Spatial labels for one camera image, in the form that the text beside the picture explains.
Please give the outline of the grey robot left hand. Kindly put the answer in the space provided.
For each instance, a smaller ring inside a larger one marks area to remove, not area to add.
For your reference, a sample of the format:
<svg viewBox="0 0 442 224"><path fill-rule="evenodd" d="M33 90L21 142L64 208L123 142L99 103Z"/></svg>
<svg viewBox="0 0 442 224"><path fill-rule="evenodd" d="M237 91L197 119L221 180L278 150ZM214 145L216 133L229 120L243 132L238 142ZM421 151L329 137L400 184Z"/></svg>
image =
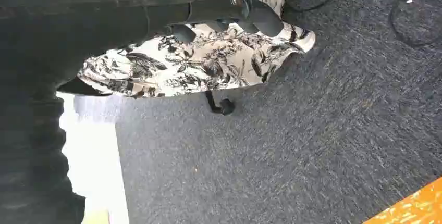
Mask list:
<svg viewBox="0 0 442 224"><path fill-rule="evenodd" d="M259 0L1 0L2 99L52 96L92 55L210 21L283 28Z"/></svg>

